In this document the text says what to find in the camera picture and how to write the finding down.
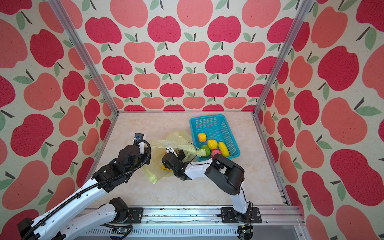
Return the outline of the yellow toy bell pepper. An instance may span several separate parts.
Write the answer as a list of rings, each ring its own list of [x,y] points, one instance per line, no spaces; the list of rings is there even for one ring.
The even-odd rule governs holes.
[[[211,151],[216,150],[218,148],[218,142],[216,140],[208,140],[207,146]]]

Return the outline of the green toy fruit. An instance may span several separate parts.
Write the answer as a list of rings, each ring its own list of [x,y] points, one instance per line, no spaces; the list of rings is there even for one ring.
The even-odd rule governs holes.
[[[201,150],[205,151],[204,157],[210,157],[211,156],[211,150],[207,145],[202,145]]]

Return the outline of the yellow toy lemon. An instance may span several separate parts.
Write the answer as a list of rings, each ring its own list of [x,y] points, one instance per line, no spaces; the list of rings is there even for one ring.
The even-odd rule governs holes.
[[[222,153],[222,156],[226,158],[230,156],[229,149],[225,143],[219,142],[218,146],[219,146],[219,151]]]

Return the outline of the orange toy fruit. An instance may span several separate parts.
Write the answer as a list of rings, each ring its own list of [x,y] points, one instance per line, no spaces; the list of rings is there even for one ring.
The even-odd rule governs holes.
[[[207,141],[207,135],[205,133],[198,134],[198,141],[200,143],[205,143]]]

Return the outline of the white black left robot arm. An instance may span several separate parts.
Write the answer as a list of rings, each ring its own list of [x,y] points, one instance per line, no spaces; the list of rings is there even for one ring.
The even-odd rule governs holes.
[[[127,183],[133,173],[150,162],[151,145],[145,140],[126,146],[117,158],[96,171],[79,190],[53,209],[35,219],[18,223],[23,240],[73,240],[82,233],[102,225],[132,220],[127,204],[114,198],[99,209],[78,217],[91,203]]]

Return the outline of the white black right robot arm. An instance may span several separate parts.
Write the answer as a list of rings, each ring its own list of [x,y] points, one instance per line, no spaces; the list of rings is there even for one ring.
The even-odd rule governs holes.
[[[182,181],[197,178],[208,178],[223,192],[230,195],[233,212],[227,217],[236,222],[248,224],[252,218],[251,202],[246,200],[243,182],[245,170],[232,160],[215,154],[213,158],[203,162],[183,162],[174,153],[167,153],[162,158],[167,170]]]

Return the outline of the yellow translucent plastic bag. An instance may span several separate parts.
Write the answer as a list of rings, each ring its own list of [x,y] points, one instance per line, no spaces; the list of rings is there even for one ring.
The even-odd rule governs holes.
[[[197,161],[197,157],[204,157],[205,151],[197,148],[193,143],[193,137],[185,131],[169,133],[163,140],[150,141],[152,153],[151,163],[144,166],[147,179],[156,184],[158,180],[169,177],[172,172],[162,169],[162,158],[167,152],[183,150],[186,154],[184,162]]]

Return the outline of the pink toy fruit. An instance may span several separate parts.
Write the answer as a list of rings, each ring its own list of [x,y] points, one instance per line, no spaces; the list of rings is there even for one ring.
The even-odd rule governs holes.
[[[215,155],[222,155],[222,152],[219,150],[212,150],[211,151],[211,158],[213,158]]]

